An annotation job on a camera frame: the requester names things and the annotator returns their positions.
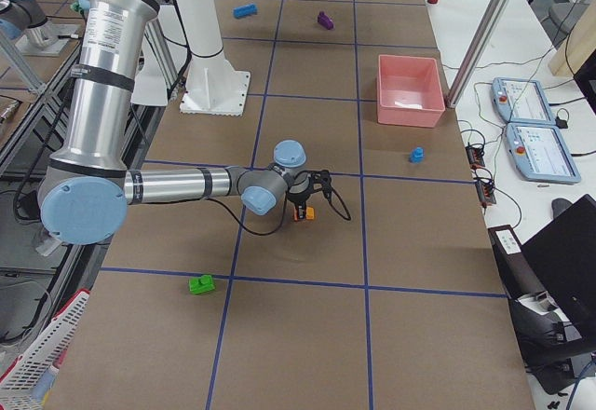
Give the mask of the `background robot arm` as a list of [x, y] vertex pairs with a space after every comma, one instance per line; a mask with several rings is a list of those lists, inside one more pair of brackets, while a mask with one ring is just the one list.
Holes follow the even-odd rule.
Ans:
[[37, 0], [1, 0], [1, 31], [10, 40], [25, 34], [37, 48], [46, 48], [58, 39]]

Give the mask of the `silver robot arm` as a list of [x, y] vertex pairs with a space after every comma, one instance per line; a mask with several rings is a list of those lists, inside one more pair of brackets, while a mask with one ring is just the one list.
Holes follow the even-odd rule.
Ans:
[[[303, 147], [278, 143], [262, 171], [240, 167], [131, 171], [121, 157], [145, 27], [160, 0], [89, 0], [74, 97], [63, 147], [52, 154], [38, 192], [42, 224], [67, 243], [103, 241], [122, 226], [128, 207], [238, 196], [264, 215], [311, 179]], [[214, 0], [177, 0], [191, 51], [185, 113], [238, 116], [250, 76], [224, 56]]]

